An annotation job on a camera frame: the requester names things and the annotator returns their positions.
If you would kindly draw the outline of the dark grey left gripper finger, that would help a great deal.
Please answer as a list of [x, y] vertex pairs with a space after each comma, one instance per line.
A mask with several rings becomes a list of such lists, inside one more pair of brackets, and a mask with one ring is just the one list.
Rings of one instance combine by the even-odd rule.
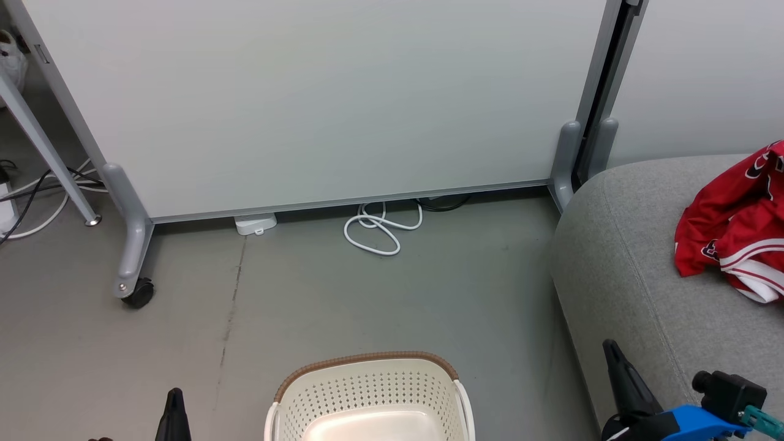
[[155, 435], [155, 441], [191, 441], [190, 425], [184, 406], [184, 394], [180, 388], [168, 391], [162, 418]]

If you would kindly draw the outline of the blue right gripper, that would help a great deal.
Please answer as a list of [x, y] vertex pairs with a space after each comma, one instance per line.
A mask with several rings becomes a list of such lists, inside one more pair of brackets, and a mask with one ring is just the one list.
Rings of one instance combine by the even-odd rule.
[[603, 440], [727, 440], [752, 432], [694, 405], [664, 412], [616, 341], [606, 339], [602, 346], [617, 409], [602, 429]]

